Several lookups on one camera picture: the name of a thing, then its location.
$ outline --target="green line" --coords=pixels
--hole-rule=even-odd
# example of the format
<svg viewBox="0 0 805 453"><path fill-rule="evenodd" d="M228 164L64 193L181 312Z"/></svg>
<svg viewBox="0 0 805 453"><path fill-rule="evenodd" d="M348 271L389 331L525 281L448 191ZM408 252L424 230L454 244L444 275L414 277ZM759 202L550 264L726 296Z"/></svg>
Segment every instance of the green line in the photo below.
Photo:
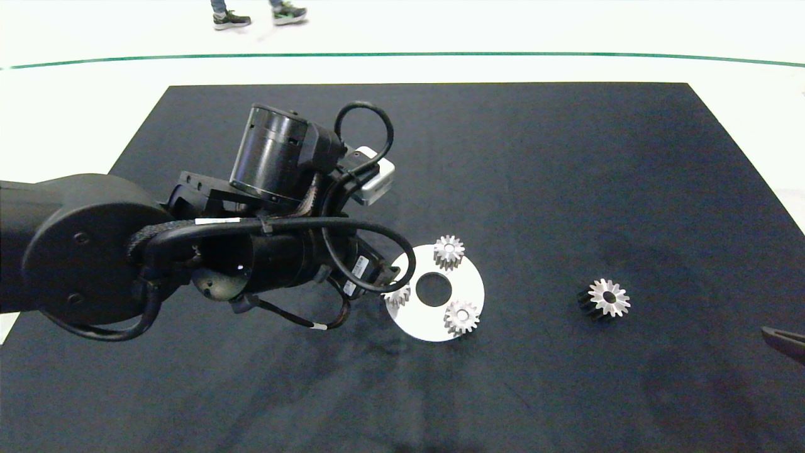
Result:
<svg viewBox="0 0 805 453"><path fill-rule="evenodd" d="M50 63L17 64L1 68L29 69L47 66L63 66L66 64L105 63L110 61L136 60L184 60L201 58L265 58L265 57L298 57L298 56L629 56L644 58L676 58L683 60L727 61L730 63L771 64L774 66L793 66L805 68L805 63L790 61L751 60L748 58L730 58L726 56L675 55L665 53L629 53L629 52L322 52L322 53L210 53L196 55L153 55L153 56L115 56L111 58L90 58L87 60L53 61Z"/></svg>

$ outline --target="white label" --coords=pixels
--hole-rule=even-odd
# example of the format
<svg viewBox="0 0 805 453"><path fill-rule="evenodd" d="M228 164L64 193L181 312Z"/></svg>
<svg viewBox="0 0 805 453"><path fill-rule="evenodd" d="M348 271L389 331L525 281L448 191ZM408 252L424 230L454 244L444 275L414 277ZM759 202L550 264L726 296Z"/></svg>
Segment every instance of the white label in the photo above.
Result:
<svg viewBox="0 0 805 453"><path fill-rule="evenodd" d="M230 218L197 218L196 225L208 225L210 223L238 223L241 221L239 217Z"/></svg>
<svg viewBox="0 0 805 453"><path fill-rule="evenodd" d="M369 266L369 260L365 256L358 256L357 261L355 262L355 267L353 267L353 274L356 277L361 278L363 276L363 272L366 272L366 267ZM347 281L344 285L344 294L347 296L352 296L355 293L355 284L351 281Z"/></svg>

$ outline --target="shoe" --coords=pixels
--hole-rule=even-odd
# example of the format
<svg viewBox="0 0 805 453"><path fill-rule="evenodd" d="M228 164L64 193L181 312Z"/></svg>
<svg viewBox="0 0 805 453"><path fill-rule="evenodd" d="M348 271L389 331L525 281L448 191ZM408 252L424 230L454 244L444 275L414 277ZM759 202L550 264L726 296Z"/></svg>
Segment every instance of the shoe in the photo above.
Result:
<svg viewBox="0 0 805 453"><path fill-rule="evenodd" d="M289 23L300 23L308 13L307 8L294 8L291 2L283 2L278 10L274 10L274 25L287 25Z"/></svg>
<svg viewBox="0 0 805 453"><path fill-rule="evenodd" d="M213 26L216 30L226 30L231 27L245 27L250 23L251 17L236 16L232 14L232 10L226 11L226 16L224 16L223 19L219 19L216 15L213 15Z"/></svg>

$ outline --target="black tabletop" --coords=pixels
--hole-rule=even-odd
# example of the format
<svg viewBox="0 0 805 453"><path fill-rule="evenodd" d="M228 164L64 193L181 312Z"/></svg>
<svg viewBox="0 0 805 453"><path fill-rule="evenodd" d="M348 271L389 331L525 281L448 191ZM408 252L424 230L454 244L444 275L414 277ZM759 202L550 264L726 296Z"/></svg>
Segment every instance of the black tabletop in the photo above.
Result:
<svg viewBox="0 0 805 453"><path fill-rule="evenodd" d="M394 122L397 177L347 211L414 245L459 236L479 328L426 343L366 297L307 330L190 288L127 343L23 314L2 349L4 451L805 449L805 369L760 336L805 330L805 237L687 85L171 87L111 173L165 200L182 170L229 176L252 102L330 127L353 99ZM377 149L384 130L356 111L344 136ZM624 318L579 310L600 278L631 296ZM265 297L338 306L313 284Z"/></svg>

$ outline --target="gear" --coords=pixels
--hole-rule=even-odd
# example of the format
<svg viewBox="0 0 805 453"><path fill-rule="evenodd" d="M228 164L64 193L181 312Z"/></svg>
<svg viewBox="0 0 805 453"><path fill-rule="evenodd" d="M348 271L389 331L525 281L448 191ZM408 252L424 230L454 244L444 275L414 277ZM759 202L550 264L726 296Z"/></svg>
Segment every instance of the gear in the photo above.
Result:
<svg viewBox="0 0 805 453"><path fill-rule="evenodd" d="M433 245L433 260L440 268L449 271L461 264L464 258L464 243L456 236L442 236Z"/></svg>
<svg viewBox="0 0 805 453"><path fill-rule="evenodd" d="M609 314L612 318L616 316L623 316L629 313L626 307L632 305L628 302L629 296L626 296L626 290L621 289L617 283L611 280L593 281L590 285L591 291L586 294L582 293L582 308L588 310L587 314L593 316L595 319L600 319Z"/></svg>
<svg viewBox="0 0 805 453"><path fill-rule="evenodd" d="M383 300L395 307L404 306L411 297L411 285L405 285L393 293L383 294Z"/></svg>
<svg viewBox="0 0 805 453"><path fill-rule="evenodd" d="M445 326L456 335L472 332L481 321L478 309L466 301L453 301L444 312Z"/></svg>

